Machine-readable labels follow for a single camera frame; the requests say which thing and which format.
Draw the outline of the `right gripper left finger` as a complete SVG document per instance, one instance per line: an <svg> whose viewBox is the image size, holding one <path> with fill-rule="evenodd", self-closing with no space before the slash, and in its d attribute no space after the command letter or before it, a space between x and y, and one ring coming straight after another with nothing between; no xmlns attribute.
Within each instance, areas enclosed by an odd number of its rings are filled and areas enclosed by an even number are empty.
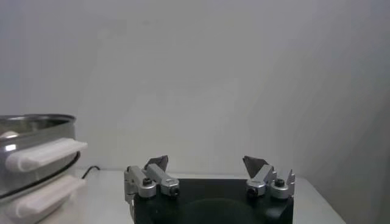
<svg viewBox="0 0 390 224"><path fill-rule="evenodd" d="M153 198L160 192L170 198L180 195L180 182L166 173L168 155L151 158L146 165L128 166L124 171L124 198L131 201L134 196Z"/></svg>

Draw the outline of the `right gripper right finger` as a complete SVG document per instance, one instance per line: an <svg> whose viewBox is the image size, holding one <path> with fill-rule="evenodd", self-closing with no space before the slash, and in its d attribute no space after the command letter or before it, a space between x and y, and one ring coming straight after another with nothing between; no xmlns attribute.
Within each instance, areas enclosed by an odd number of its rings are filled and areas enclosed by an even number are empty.
<svg viewBox="0 0 390 224"><path fill-rule="evenodd" d="M243 163L249 179L246 180L246 194L258 198L269 193L277 200L293 198L296 176L292 169L277 172L275 167L264 159L244 156Z"/></svg>

